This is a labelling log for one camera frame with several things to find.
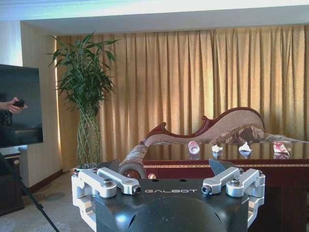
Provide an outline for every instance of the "remote control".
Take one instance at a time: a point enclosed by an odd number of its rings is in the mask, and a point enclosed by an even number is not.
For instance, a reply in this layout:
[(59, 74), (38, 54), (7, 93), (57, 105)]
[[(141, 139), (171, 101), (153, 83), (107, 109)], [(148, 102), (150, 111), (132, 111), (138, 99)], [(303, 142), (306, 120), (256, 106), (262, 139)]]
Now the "remote control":
[(13, 105), (17, 107), (24, 107), (25, 101), (21, 99), (19, 101), (16, 101)]

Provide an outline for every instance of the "carpet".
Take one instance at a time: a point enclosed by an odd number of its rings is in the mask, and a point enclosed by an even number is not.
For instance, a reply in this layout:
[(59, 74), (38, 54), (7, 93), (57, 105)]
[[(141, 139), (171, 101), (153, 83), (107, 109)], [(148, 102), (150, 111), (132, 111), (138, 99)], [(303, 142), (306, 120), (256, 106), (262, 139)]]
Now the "carpet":
[[(92, 232), (72, 205), (71, 175), (64, 173), (33, 195), (60, 232)], [(0, 217), (0, 232), (54, 232), (27, 196), (23, 202), (25, 209)]]

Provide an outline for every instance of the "wooden cabinet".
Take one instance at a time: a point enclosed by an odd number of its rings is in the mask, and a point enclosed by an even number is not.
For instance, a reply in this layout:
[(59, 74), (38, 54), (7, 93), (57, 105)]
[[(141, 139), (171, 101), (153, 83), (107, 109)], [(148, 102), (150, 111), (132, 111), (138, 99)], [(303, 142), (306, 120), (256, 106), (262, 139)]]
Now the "wooden cabinet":
[[(19, 176), (19, 157), (20, 153), (5, 155), (17, 176)], [(0, 162), (0, 216), (23, 208), (25, 207), (21, 199), (21, 188)]]

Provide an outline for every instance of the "silver metal bracket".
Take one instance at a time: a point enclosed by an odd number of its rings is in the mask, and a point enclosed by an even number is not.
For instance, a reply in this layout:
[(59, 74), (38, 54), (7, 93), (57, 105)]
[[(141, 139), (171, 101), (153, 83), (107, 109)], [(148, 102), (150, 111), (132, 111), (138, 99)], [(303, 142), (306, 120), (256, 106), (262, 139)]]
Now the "silver metal bracket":
[(97, 231), (96, 214), (93, 212), (91, 195), (100, 194), (110, 198), (116, 195), (117, 187), (124, 194), (138, 194), (141, 191), (138, 180), (127, 178), (108, 168), (85, 169), (72, 175), (73, 205), (79, 207), (82, 219)]
[(221, 188), (226, 185), (228, 181), (238, 177), (239, 175), (239, 168), (229, 167), (228, 169), (214, 177), (204, 179), (202, 192), (207, 195), (218, 194), (221, 192)]
[(231, 197), (249, 196), (248, 227), (257, 216), (258, 207), (264, 204), (265, 175), (261, 171), (249, 169), (246, 172), (235, 167), (229, 167), (218, 175), (204, 179), (202, 192), (217, 194), (226, 185), (226, 193)]
[(97, 174), (101, 177), (111, 178), (116, 183), (117, 187), (121, 189), (121, 192), (124, 194), (134, 195), (140, 193), (141, 191), (141, 187), (137, 179), (127, 178), (108, 168), (98, 169)]

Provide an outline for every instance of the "glossy tabletop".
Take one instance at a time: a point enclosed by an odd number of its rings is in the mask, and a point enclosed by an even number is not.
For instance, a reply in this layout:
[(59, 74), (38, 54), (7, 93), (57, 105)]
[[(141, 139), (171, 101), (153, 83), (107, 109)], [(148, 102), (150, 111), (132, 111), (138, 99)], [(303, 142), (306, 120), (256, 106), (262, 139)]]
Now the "glossy tabletop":
[(263, 160), (263, 163), (280, 162), (286, 160), (291, 163), (309, 164), (309, 143), (284, 143), (288, 153), (274, 152), (274, 143), (249, 144), (251, 152), (239, 151), (241, 145), (218, 144), (221, 152), (213, 152), (211, 144), (199, 144), (200, 152), (197, 155), (189, 154), (188, 145), (161, 144), (151, 145), (144, 160)]

